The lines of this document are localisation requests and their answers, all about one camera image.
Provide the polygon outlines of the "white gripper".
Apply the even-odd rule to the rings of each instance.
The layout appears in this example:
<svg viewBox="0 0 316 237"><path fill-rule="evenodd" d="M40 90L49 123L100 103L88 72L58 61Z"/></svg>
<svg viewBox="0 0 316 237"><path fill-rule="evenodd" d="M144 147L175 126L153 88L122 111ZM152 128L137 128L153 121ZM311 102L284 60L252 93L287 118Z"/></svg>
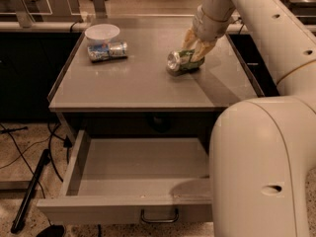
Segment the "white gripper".
<svg viewBox="0 0 316 237"><path fill-rule="evenodd" d="M215 47L217 40L226 32L231 18L231 7L220 6L197 7L193 18L193 28L186 31L182 49L189 50L193 47L194 54L191 62L203 59Z"/></svg>

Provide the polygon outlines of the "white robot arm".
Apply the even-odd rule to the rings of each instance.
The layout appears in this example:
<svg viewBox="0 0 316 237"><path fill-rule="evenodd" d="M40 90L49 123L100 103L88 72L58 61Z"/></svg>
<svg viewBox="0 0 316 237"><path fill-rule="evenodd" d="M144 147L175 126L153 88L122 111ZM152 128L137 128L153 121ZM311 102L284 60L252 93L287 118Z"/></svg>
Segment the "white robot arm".
<svg viewBox="0 0 316 237"><path fill-rule="evenodd" d="M206 56L238 12L276 84L239 102L211 134L215 237L309 237L305 181L316 166L316 38L279 0L204 0L183 46Z"/></svg>

